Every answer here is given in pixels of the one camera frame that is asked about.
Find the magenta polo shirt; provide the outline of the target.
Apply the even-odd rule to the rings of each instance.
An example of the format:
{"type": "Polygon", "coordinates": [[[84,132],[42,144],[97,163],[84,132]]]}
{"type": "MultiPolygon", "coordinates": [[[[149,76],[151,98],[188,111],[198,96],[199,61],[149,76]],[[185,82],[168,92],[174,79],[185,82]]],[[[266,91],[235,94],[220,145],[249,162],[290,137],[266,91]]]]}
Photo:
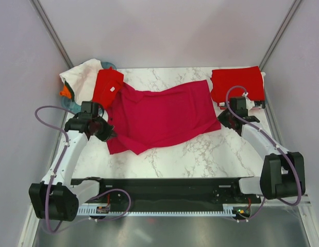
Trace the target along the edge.
{"type": "Polygon", "coordinates": [[[130,150],[138,155],[221,129],[206,80],[160,92],[137,91],[125,84],[107,113],[116,133],[107,142],[110,154],[130,150]]]}

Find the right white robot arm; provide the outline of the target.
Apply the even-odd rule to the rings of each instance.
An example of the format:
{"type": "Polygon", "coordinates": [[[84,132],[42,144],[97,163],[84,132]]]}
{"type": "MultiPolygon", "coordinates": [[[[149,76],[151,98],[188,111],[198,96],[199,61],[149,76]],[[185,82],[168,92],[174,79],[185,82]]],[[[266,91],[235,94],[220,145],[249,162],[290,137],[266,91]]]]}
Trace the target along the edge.
{"type": "Polygon", "coordinates": [[[306,190],[303,155],[282,147],[257,117],[249,116],[245,97],[230,98],[218,120],[248,141],[263,159],[261,175],[239,179],[239,184],[230,190],[231,198],[240,203],[255,194],[287,205],[299,204],[306,190]]]}

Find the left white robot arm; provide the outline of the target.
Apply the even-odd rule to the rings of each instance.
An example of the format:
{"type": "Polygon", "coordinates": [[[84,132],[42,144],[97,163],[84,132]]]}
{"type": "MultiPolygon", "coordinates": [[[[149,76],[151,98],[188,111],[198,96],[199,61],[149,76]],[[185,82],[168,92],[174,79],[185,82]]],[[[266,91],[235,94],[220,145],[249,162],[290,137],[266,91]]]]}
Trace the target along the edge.
{"type": "Polygon", "coordinates": [[[29,188],[29,197],[39,219],[73,221],[83,203],[91,198],[95,202],[107,198],[107,189],[95,180],[84,179],[78,185],[71,184],[77,161],[90,137],[106,142],[115,135],[114,127],[101,116],[103,112],[101,104],[84,101],[81,110],[59,129],[63,135],[59,153],[41,182],[32,183],[29,188]]]}

